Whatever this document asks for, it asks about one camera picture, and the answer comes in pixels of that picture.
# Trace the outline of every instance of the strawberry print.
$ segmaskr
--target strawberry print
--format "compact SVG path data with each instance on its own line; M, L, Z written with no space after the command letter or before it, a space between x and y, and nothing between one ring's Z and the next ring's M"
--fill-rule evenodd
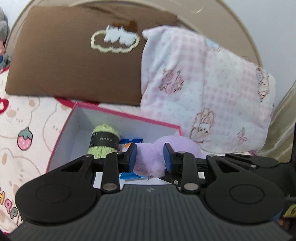
M0 98L0 115L8 108L9 101L7 99Z
M28 150L32 144L32 140L33 134L27 127L19 133L17 138L17 146L23 151Z

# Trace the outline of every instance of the yarn label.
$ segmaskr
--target yarn label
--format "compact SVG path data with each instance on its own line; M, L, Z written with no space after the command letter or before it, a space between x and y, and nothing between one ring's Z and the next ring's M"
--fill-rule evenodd
M91 135L89 148L94 146L107 146L119 150L119 138L110 132L95 132Z

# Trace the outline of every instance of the purple fuzzy fabric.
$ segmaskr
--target purple fuzzy fabric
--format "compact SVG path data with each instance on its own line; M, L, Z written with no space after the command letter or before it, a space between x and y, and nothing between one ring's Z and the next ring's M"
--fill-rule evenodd
M174 151L186 151L196 158L205 158L197 143L186 137L166 136L156 140L155 143L137 143L137 158L133 172L144 177L162 177L165 175L165 160L163 158L163 145L169 143Z

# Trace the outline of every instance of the gray plush toy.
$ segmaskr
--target gray plush toy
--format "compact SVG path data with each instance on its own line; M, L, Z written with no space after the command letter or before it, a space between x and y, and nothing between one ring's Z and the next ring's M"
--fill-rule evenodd
M7 22L4 20L4 18L5 18L4 11L2 8L0 8L0 40L2 40L3 42L5 42L7 38L7 31L8 31Z

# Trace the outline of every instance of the green yarn ball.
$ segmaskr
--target green yarn ball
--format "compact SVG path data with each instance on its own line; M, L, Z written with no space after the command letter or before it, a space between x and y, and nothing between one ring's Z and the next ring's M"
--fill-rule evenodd
M120 139L119 132L114 130L114 128L112 126L109 126L107 124L97 126L93 130L92 134L95 132L109 132L109 133L116 135L118 137L118 139ZM94 158L105 158L109 153L116 152L116 151L117 151L116 149L114 149L112 147L108 147L108 146L93 146L89 149L87 154L94 155Z

